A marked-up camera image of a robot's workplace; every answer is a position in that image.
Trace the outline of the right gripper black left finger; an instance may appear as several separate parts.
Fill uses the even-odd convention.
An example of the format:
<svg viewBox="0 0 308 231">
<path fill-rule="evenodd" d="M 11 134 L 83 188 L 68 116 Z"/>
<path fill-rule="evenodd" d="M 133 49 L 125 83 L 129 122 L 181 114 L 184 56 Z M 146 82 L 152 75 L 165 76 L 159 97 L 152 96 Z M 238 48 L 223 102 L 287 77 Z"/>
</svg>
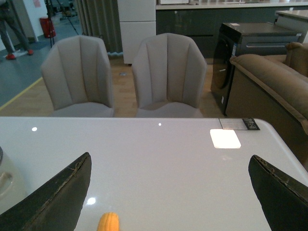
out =
<svg viewBox="0 0 308 231">
<path fill-rule="evenodd" d="M 73 231 L 90 185 L 91 156 L 84 153 L 24 200 L 2 213 L 2 231 Z"/>
</svg>

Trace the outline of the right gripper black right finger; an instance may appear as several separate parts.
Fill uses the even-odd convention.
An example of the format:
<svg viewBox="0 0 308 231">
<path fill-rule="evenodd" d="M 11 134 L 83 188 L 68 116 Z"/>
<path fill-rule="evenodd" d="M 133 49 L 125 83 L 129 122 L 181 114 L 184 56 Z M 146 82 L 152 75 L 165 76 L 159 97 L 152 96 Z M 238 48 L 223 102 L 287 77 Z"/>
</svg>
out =
<svg viewBox="0 0 308 231">
<path fill-rule="evenodd" d="M 308 229 L 308 187 L 257 155 L 248 172 L 265 218 L 273 231 Z"/>
</svg>

